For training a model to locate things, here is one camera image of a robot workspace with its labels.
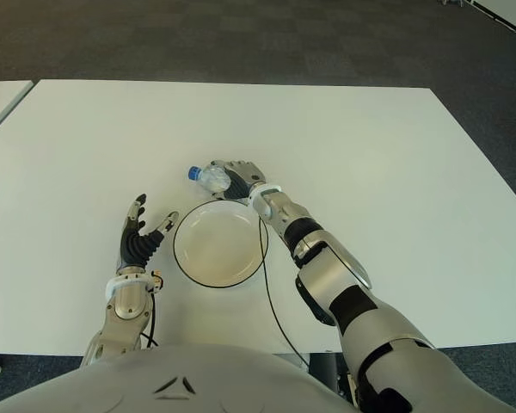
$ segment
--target gray carpet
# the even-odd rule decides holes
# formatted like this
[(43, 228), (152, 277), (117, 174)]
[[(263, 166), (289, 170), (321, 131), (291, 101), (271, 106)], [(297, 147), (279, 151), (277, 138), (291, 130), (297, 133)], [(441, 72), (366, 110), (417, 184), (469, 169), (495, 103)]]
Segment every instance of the gray carpet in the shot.
[[(469, 5), (0, 0), (0, 80), (23, 78), (428, 87), (516, 193), (516, 34)], [(446, 352), (516, 407), (516, 344)], [(5, 360), (0, 399), (78, 364)]]

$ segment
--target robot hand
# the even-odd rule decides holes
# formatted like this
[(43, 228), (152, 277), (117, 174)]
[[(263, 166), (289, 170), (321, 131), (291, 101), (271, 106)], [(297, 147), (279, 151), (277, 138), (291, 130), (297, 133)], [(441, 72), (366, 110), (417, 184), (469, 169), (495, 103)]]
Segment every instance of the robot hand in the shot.
[(231, 179), (231, 186), (224, 191), (226, 200), (248, 198), (256, 184), (266, 183), (266, 177), (252, 162), (244, 161), (212, 161), (212, 165), (221, 166)]
[(141, 194), (128, 210), (120, 238), (117, 273), (126, 267), (145, 269), (147, 262), (164, 240), (166, 233), (178, 220), (178, 212), (172, 212), (154, 231), (147, 235), (139, 235), (139, 230), (145, 226), (145, 221), (139, 221), (139, 216), (145, 211), (143, 207), (145, 200), (146, 195)]

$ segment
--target blue bottle cap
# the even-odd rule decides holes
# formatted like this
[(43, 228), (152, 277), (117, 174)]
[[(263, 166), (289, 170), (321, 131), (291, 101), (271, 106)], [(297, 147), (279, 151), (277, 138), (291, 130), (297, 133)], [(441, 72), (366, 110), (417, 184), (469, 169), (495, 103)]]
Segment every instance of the blue bottle cap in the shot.
[(198, 166), (192, 166), (189, 168), (189, 172), (187, 173), (187, 176), (189, 176), (189, 179), (192, 181), (197, 181), (199, 179), (199, 173), (201, 169)]

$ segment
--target white plate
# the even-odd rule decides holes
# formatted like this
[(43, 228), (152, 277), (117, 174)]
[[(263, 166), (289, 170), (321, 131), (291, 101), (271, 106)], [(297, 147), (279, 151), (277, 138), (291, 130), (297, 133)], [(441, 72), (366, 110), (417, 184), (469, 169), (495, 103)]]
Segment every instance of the white plate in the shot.
[[(190, 279), (206, 287), (231, 287), (261, 266), (258, 214), (239, 202), (215, 200), (197, 206), (174, 235), (174, 256)], [(264, 254), (267, 233), (262, 227)]]

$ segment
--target black finger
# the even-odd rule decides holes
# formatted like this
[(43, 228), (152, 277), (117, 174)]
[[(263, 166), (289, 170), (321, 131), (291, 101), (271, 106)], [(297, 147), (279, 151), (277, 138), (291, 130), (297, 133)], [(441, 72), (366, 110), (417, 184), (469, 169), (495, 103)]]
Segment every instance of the black finger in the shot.
[(140, 205), (143, 205), (145, 203), (146, 199), (147, 199), (147, 195), (141, 194), (138, 198), (136, 198), (136, 201), (138, 201)]

